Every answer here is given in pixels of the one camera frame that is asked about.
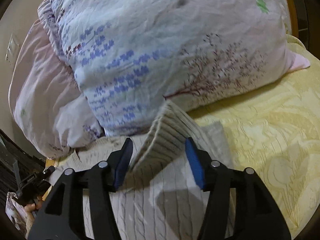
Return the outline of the person's left hand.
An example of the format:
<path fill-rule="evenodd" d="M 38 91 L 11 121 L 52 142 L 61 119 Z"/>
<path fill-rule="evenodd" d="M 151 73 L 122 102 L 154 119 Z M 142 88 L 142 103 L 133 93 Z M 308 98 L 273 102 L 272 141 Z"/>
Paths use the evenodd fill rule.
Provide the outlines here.
<path fill-rule="evenodd" d="M 42 207 L 43 199 L 41 196 L 37 197 L 37 200 L 34 203 L 28 204 L 24 207 L 24 210 L 27 213 L 33 213 L 37 210 L 39 210 Z"/>

